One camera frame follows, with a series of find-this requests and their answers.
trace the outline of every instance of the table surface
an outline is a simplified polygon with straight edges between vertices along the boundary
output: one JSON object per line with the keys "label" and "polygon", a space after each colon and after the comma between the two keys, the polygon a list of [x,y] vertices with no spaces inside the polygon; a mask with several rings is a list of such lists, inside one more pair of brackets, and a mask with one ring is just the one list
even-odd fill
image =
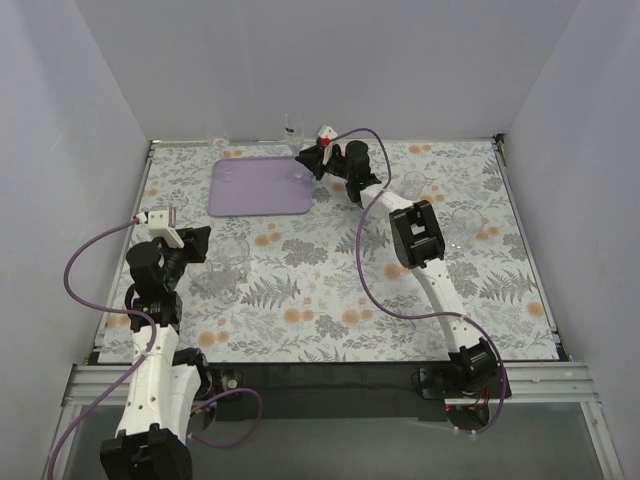
{"label": "table surface", "polygon": [[[380,147],[368,141],[372,170],[383,180]],[[464,252],[445,258],[467,313],[509,360],[557,359],[556,346],[492,145],[476,142],[387,142],[396,190],[404,175],[428,178],[422,198],[433,203],[445,230],[453,210],[477,208],[484,230]],[[198,346],[209,362],[322,362],[448,359],[437,321],[397,320],[376,311],[355,268],[355,231],[362,210],[344,182],[330,175],[314,184],[304,215],[212,218],[207,199],[214,158],[282,156],[280,144],[160,146],[146,180],[141,209],[174,205],[178,228],[210,225],[217,242],[242,237],[251,245],[252,271],[238,302],[224,311],[185,275],[180,347]],[[403,314],[431,312],[426,294],[395,257],[388,218],[371,217],[363,235],[364,272],[376,298]],[[149,240],[135,227],[131,245]],[[131,284],[126,263],[113,306]],[[105,322],[100,363],[130,363],[129,319]]]}

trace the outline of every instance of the transparent cup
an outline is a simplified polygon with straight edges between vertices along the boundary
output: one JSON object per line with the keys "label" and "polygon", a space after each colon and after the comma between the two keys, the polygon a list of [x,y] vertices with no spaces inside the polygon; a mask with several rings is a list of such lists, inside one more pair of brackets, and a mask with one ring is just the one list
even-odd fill
{"label": "transparent cup", "polygon": [[299,113],[288,113],[284,116],[284,139],[291,153],[298,155],[304,146],[304,128],[302,115]]}
{"label": "transparent cup", "polygon": [[246,282],[251,271],[251,247],[243,238],[229,238],[218,244],[218,260],[226,270],[236,274],[238,282]]}
{"label": "transparent cup", "polygon": [[444,239],[451,247],[461,250],[471,243],[483,227],[484,217],[478,210],[460,207],[451,214]]}
{"label": "transparent cup", "polygon": [[415,201],[427,185],[427,177],[422,173],[412,171],[407,173],[400,184],[400,196],[406,200]]}
{"label": "transparent cup", "polygon": [[240,177],[240,167],[233,161],[224,160],[216,164],[213,177],[223,182],[233,182]]}
{"label": "transparent cup", "polygon": [[308,184],[311,183],[313,175],[309,170],[298,163],[287,170],[286,178],[293,183]]}
{"label": "transparent cup", "polygon": [[216,308],[229,308],[238,298],[236,273],[214,260],[190,263],[187,275],[206,296],[214,301]]}
{"label": "transparent cup", "polygon": [[229,135],[222,121],[217,105],[206,96],[200,107],[205,135],[207,137],[207,150],[212,162],[222,157],[222,152],[229,146]]}

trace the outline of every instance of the purple tray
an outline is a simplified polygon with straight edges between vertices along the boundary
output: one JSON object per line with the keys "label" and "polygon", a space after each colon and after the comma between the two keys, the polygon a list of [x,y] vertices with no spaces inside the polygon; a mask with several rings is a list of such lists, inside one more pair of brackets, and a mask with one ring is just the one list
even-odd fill
{"label": "purple tray", "polygon": [[284,215],[311,208],[312,175],[294,157],[218,160],[209,189],[209,215]]}

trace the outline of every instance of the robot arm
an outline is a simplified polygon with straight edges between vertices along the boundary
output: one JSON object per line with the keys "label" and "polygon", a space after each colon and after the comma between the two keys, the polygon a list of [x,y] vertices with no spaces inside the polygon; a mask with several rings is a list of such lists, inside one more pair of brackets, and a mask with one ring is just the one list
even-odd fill
{"label": "robot arm", "polygon": [[200,349],[176,351],[182,302],[175,287],[187,264],[204,262],[211,228],[175,230],[171,208],[137,218],[148,220],[150,232],[158,236],[127,252],[135,283],[125,302],[153,318],[157,337],[146,354],[151,327],[131,317],[134,362],[140,355],[148,358],[131,376],[116,437],[102,443],[100,461],[110,480],[190,480],[187,423],[193,400],[210,393],[212,378]]}
{"label": "robot arm", "polygon": [[[316,145],[301,151],[296,160],[317,180],[325,173],[345,179],[349,199],[367,208],[382,190],[382,182],[371,173],[368,146],[353,140],[346,145],[343,155],[332,138],[321,136]],[[413,203],[384,191],[371,208],[374,214],[388,215],[398,260],[412,270],[434,310],[464,314],[464,306],[447,271],[445,242],[431,204],[424,200]],[[445,374],[446,383],[458,390],[474,391],[488,378],[496,376],[499,368],[495,354],[477,330],[458,317],[438,318],[452,367]]]}
{"label": "robot arm", "polygon": [[[381,190],[380,186],[373,185],[360,192],[363,208],[366,208]],[[397,226],[399,221],[404,220],[404,218],[408,216],[406,212],[411,212],[414,208],[416,207],[413,202],[405,200],[393,192],[385,191],[373,206],[372,214],[379,217],[392,215],[392,222],[395,222],[395,226]],[[440,229],[438,228],[435,235],[436,242],[439,241],[437,238],[437,235],[440,233],[439,231]],[[399,249],[402,252],[404,245],[400,236],[404,232],[400,232],[399,229],[394,229],[393,233],[396,252],[398,252]],[[401,258],[402,256],[402,253],[398,255],[403,266],[411,268],[411,264],[415,262],[415,259],[412,260],[406,258],[406,256],[405,258]],[[458,292],[456,292],[453,282],[449,277],[445,260],[434,258],[429,261],[428,268],[426,265],[417,266],[412,268],[411,273],[413,273],[413,276],[420,282],[420,285],[429,297],[429,301],[436,312],[465,313],[464,306],[460,301],[460,296]],[[447,348],[450,352],[458,352],[460,347],[470,348],[478,343],[478,333],[475,329],[470,328],[463,320],[456,317],[440,317],[439,321],[447,342]]]}

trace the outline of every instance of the gray wall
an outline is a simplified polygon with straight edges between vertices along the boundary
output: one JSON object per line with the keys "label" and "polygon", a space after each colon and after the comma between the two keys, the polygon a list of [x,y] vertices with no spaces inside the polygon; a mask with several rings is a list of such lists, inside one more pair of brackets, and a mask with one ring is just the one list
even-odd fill
{"label": "gray wall", "polygon": [[148,138],[506,131],[578,0],[76,0]]}
{"label": "gray wall", "polygon": [[[0,2],[0,471],[39,478],[74,361],[99,315],[62,287],[64,265],[127,219],[147,141],[72,0]],[[73,284],[105,301],[122,237]]]}
{"label": "gray wall", "polygon": [[628,478],[640,478],[639,79],[639,2],[582,0],[507,135],[560,333],[589,363]]}

